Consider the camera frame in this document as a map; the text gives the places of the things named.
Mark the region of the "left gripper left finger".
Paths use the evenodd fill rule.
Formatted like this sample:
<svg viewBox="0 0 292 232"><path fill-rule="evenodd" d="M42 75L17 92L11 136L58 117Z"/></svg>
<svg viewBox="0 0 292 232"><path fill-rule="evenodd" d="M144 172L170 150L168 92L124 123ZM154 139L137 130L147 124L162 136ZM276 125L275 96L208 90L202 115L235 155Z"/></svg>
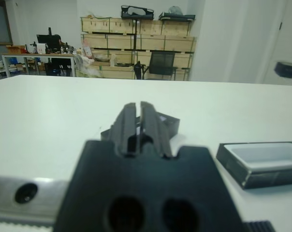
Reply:
<svg viewBox="0 0 292 232"><path fill-rule="evenodd" d="M126 158L136 157L136 105L124 105L109 131L109 141L114 143L115 153Z"/></svg>

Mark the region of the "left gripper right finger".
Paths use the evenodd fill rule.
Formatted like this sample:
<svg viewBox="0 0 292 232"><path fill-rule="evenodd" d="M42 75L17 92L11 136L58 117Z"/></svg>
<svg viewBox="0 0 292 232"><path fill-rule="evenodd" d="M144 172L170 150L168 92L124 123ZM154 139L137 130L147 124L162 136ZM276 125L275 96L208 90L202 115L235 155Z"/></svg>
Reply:
<svg viewBox="0 0 292 232"><path fill-rule="evenodd" d="M147 146L162 158L172 158L169 132L160 119L155 107L146 102L141 102L140 117L140 150L147 151Z"/></svg>

